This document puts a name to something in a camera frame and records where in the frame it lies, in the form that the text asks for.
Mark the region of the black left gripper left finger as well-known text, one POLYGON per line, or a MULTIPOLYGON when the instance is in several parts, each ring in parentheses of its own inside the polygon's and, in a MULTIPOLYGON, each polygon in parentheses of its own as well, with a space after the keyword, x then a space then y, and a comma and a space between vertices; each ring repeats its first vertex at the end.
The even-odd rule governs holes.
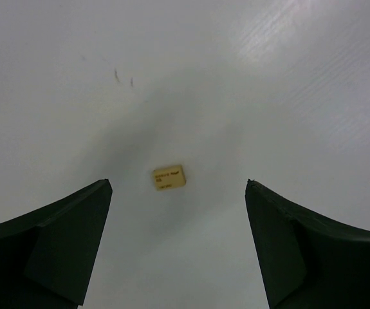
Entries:
POLYGON ((84 304, 112 193, 99 180, 0 223, 0 308, 84 304))

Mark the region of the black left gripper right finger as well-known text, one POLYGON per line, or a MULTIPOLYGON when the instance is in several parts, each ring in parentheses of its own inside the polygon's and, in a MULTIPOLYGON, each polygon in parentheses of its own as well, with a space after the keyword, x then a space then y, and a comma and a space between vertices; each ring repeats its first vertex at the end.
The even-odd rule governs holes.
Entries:
POLYGON ((249 180, 246 209, 270 308, 370 308, 370 231, 249 180))

